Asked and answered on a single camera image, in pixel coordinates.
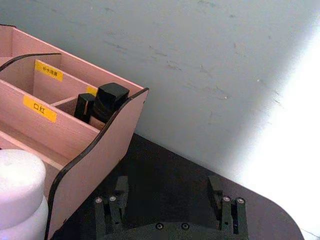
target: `black table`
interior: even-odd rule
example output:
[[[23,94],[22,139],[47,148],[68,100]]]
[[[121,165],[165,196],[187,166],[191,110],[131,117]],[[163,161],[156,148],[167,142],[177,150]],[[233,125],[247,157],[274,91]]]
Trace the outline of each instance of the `black table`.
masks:
[[[96,239],[94,199],[111,194],[118,176],[128,176],[126,219],[130,227],[154,222],[215,225],[207,197],[211,175],[216,174],[134,134],[126,156],[53,239]],[[274,202],[224,177],[219,178],[225,195],[246,200],[249,239],[303,240],[296,223]]]

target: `bolt head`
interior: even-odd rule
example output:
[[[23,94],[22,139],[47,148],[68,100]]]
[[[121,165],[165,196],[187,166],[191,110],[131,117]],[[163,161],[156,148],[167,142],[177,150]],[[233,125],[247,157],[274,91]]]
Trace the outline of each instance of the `bolt head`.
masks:
[[[188,229],[190,228],[190,226],[189,226],[188,223],[182,223],[182,224],[181,224],[181,228],[182,228],[183,230],[188,230]]]
[[[245,200],[243,200],[242,198],[238,198],[236,200],[239,204],[244,204],[245,203]]]
[[[162,230],[162,229],[164,228],[164,225],[159,222],[159,223],[157,223],[157,224],[155,225],[155,228],[158,229],[158,230]]]
[[[114,202],[114,201],[116,200],[116,197],[115,197],[115,196],[111,196],[111,197],[109,198],[109,200],[110,200],[111,202]]]
[[[231,199],[230,199],[230,197],[228,197],[228,196],[224,196],[224,197],[223,197],[223,201],[225,201],[225,202],[230,202],[230,200],[231,200]]]
[[[102,198],[98,196],[98,197],[95,199],[95,202],[96,202],[97,204],[102,203]]]

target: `wooden divider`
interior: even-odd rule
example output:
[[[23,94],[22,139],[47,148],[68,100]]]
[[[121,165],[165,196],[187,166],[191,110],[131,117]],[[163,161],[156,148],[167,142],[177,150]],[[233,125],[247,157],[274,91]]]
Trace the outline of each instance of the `wooden divider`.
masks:
[[[12,57],[13,27],[0,25],[0,57]]]
[[[69,97],[67,99],[64,99],[62,101],[55,102],[51,104],[52,106],[55,106],[57,109],[60,109],[64,111],[65,113],[69,115],[74,115],[77,105],[77,96]]]
[[[86,83],[62,70],[41,60],[36,60],[34,71],[33,95],[46,103],[52,104],[87,92],[96,92],[97,87]],[[48,74],[43,68],[54,74]]]
[[[37,59],[59,66],[61,54],[37,54],[21,57],[0,71],[0,79],[32,95],[34,91],[35,61]]]
[[[61,166],[79,155],[99,133],[3,80],[0,80],[0,102],[0,122],[6,124],[0,130],[11,132],[18,140],[26,136],[24,143],[45,151]]]
[[[129,96],[132,96],[144,89],[133,82],[104,70],[101,67],[95,66],[94,64],[91,64],[16,28],[12,29],[12,46],[12,54],[14,56],[29,53],[61,53],[61,65],[56,67],[95,87],[111,82],[118,83],[130,90]]]
[[[2,122],[0,122],[1,126],[0,129],[4,129],[4,125]],[[63,168],[62,165],[58,164],[53,159],[52,155],[49,155],[48,152],[40,152],[36,151],[34,148],[34,145],[30,146],[30,142],[28,141],[27,144],[22,143],[21,141],[17,140],[15,138],[16,136],[12,137],[9,134],[6,134],[3,131],[0,131],[0,149],[20,149],[25,150],[29,153],[35,154],[38,156],[45,166],[45,180],[44,180],[44,195],[46,198],[49,196],[50,188],[52,183],[54,182],[57,174],[60,172],[60,170]]]

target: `gray wall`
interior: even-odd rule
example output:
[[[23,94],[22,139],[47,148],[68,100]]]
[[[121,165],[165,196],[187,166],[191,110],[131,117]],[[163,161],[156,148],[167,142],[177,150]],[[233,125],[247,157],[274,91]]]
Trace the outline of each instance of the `gray wall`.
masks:
[[[287,86],[319,31],[319,5],[317,0],[1,0],[0,22],[149,87],[138,134],[274,200],[301,227],[320,235],[317,219],[306,224],[310,216],[289,200],[296,187],[317,182],[310,171],[319,165],[303,154],[297,158],[301,142],[288,141],[302,123],[278,134],[274,117],[291,109]],[[296,92],[300,102],[294,103],[319,102],[307,94],[316,81],[302,84]],[[297,116],[282,118],[280,129]]]

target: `white container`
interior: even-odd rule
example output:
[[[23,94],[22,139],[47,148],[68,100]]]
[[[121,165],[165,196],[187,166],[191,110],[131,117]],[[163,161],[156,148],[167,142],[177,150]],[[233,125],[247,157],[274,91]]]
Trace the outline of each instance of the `white container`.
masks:
[[[0,150],[0,239],[43,240],[48,218],[46,169],[40,158]]]

